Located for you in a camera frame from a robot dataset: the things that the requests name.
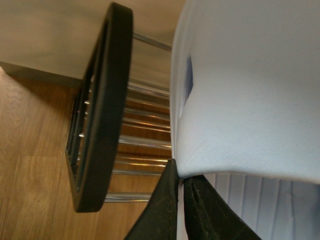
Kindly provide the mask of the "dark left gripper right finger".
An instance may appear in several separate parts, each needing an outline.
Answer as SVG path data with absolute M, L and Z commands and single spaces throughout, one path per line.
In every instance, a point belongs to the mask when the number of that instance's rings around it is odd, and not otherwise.
M 189 240 L 259 240 L 204 176 L 183 181 L 184 224 Z

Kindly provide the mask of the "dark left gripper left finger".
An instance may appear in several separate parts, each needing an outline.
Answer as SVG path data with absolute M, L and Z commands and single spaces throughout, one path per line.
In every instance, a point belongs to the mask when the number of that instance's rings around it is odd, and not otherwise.
M 178 171 L 170 158 L 145 209 L 126 240 L 175 240 L 177 238 Z

